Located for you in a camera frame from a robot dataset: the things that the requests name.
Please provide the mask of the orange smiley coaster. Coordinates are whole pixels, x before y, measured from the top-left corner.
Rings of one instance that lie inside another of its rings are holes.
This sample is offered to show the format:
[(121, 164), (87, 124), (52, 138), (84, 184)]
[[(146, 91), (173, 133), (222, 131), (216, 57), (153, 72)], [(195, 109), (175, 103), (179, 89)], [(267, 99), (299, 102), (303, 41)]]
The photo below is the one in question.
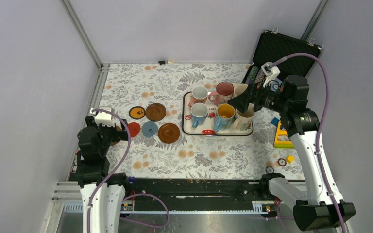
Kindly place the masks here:
[(145, 116), (145, 109), (142, 106), (134, 106), (129, 110), (129, 116), (135, 120), (142, 119)]

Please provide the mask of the brown wooden coaster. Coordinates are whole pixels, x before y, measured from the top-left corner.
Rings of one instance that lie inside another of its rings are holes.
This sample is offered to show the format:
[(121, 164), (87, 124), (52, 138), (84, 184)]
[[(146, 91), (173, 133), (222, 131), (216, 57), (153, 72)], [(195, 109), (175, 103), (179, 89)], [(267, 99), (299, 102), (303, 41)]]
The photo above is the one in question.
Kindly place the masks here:
[(120, 134), (122, 132), (121, 127), (115, 126), (113, 130), (111, 130), (111, 146), (116, 145), (120, 140)]
[(158, 137), (163, 143), (171, 144), (179, 139), (180, 130), (177, 125), (166, 123), (159, 128)]
[(166, 108), (160, 103), (153, 103), (147, 107), (145, 114), (150, 121), (161, 121), (166, 116)]

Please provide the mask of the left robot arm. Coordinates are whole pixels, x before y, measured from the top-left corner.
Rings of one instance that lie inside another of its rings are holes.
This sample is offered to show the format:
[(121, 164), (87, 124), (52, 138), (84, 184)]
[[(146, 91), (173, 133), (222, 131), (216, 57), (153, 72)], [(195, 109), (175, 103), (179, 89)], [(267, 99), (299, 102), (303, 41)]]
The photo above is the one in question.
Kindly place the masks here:
[(78, 134), (76, 179), (83, 204), (84, 233), (116, 233), (123, 200), (131, 194), (125, 173), (109, 175), (107, 153), (111, 145), (127, 141), (123, 126), (112, 115), (96, 112), (86, 116), (86, 127)]

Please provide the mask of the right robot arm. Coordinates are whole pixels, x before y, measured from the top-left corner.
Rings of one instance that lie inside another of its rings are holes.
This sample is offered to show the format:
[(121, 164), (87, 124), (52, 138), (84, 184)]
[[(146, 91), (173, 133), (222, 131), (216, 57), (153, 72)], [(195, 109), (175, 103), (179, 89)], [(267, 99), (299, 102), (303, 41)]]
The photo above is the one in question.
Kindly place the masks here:
[(271, 90), (268, 81), (254, 83), (228, 103), (242, 112), (251, 104), (255, 109), (278, 112), (298, 154), (306, 192), (301, 192), (281, 174), (267, 174), (260, 180), (260, 196), (266, 200), (276, 197), (283, 201), (292, 209), (301, 231), (339, 227), (346, 232), (345, 222), (355, 215), (356, 210), (353, 203), (344, 200), (332, 178), (322, 144), (323, 119), (307, 107), (308, 92), (305, 77), (290, 75), (279, 90)]

